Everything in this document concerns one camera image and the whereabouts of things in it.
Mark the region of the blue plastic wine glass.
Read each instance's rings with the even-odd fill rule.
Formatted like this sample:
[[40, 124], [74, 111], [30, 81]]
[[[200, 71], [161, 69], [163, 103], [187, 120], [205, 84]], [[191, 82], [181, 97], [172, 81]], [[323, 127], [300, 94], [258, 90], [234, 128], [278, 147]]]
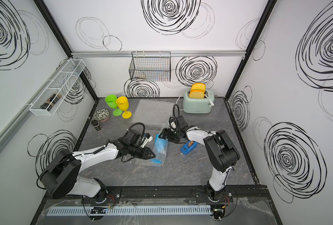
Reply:
[[156, 154], [156, 157], [151, 159], [151, 162], [156, 164], [156, 166], [162, 166], [166, 159], [167, 148], [168, 139], [164, 140], [157, 137], [153, 148], [153, 152]]

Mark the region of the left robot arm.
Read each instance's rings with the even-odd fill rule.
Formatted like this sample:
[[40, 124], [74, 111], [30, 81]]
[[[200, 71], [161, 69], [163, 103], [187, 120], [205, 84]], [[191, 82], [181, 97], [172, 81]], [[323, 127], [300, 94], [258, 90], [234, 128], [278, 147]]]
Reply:
[[69, 195], [84, 196], [103, 203], [109, 193], [104, 183], [97, 178], [88, 179], [80, 176], [80, 172], [96, 164], [130, 155], [132, 158], [149, 160], [155, 153], [147, 147], [153, 137], [128, 129], [126, 134], [116, 140], [107, 140], [100, 147], [85, 151], [60, 151], [44, 171], [38, 181], [42, 183], [53, 199]]

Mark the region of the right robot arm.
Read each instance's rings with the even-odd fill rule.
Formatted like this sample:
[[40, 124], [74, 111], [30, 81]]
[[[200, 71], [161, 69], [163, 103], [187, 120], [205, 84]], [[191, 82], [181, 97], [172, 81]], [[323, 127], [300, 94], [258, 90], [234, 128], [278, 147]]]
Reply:
[[219, 200], [226, 190], [229, 173], [240, 159], [240, 153], [224, 130], [208, 131], [188, 125], [183, 116], [174, 118], [174, 123], [175, 127], [163, 129], [159, 138], [172, 143], [180, 143], [181, 139], [186, 139], [205, 146], [213, 166], [206, 190], [210, 200]]

